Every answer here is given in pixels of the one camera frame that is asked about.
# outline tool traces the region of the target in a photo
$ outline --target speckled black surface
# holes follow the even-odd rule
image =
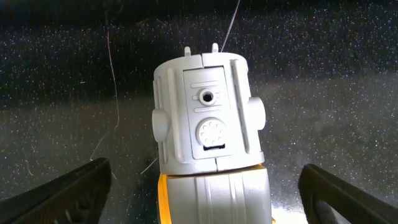
[[[101,223],[155,223],[159,166],[140,175],[157,156],[153,71],[183,46],[199,54],[221,44],[230,18],[2,22],[0,199],[88,162],[104,136],[94,157],[109,158],[116,179]],[[398,207],[397,26],[395,3],[240,10],[226,51],[247,58],[252,95],[266,107],[259,135],[278,223],[305,223],[297,181],[307,163]]]

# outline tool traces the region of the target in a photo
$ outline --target yellow edge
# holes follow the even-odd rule
[[[157,184],[157,193],[159,197],[159,217],[161,224],[171,224],[169,196],[167,194],[167,175],[160,174]]]

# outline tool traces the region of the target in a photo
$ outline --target circular disc with dots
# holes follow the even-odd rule
[[[225,144],[225,124],[217,118],[203,120],[197,127],[199,144],[206,147],[222,146]]]

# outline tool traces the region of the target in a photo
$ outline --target black slot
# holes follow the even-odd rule
[[[211,146],[211,147],[203,146],[204,151],[212,150],[212,149],[225,149],[225,144],[223,144],[222,146]]]

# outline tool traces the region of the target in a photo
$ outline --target screw hole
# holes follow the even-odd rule
[[[205,94],[203,94],[203,101],[209,103],[213,100],[213,94],[210,92],[206,92]]]

